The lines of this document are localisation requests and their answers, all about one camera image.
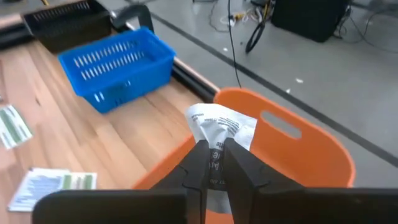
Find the wooden table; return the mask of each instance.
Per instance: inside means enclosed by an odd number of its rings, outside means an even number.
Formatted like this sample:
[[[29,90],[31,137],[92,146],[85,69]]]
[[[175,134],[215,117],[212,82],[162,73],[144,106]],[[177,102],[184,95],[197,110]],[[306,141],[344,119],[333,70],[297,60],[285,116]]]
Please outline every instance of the wooden table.
[[[0,26],[19,20],[10,18]],[[7,151],[0,146],[1,224],[30,223],[30,213],[7,211],[30,167],[96,172],[99,189],[130,188],[189,136],[183,113],[200,102],[172,80],[145,97],[99,114],[74,94],[57,58],[39,42],[0,52],[0,95],[34,132],[19,147]]]

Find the orange plastic bin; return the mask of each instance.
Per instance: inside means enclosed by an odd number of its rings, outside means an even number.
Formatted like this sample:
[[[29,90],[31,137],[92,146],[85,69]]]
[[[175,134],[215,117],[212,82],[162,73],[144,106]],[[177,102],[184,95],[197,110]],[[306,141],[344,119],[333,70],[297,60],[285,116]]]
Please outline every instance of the orange plastic bin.
[[[250,151],[266,164],[306,187],[352,187],[354,163],[347,150],[332,135],[289,110],[249,90],[226,88],[214,103],[257,118]],[[262,118],[273,114],[301,130],[295,139]],[[195,145],[190,136],[133,188],[149,189],[163,179]],[[206,211],[206,223],[233,223],[232,215]]]

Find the white plastic bag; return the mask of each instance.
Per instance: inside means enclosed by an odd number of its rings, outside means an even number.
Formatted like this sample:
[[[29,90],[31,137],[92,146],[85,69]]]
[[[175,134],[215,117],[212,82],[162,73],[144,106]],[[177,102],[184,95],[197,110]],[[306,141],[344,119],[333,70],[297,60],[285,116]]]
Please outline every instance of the white plastic bag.
[[[185,118],[195,141],[207,140],[211,149],[208,208],[230,213],[225,181],[222,179],[223,147],[226,138],[233,138],[249,150],[257,119],[218,104],[198,103],[185,112]]]

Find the blue plastic basket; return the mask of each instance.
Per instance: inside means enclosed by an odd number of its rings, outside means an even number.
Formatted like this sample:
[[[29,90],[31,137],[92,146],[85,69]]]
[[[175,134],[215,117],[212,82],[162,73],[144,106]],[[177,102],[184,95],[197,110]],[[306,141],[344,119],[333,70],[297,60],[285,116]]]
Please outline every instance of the blue plastic basket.
[[[69,50],[58,59],[75,93],[106,113],[168,83],[174,56],[143,27]]]

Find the black speaker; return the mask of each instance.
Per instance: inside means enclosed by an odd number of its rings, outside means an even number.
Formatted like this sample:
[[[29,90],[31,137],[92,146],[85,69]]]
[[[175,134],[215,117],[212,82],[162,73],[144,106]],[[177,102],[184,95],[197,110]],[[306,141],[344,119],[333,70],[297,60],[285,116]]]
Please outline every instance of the black speaker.
[[[276,0],[271,22],[316,42],[333,35],[350,0]]]

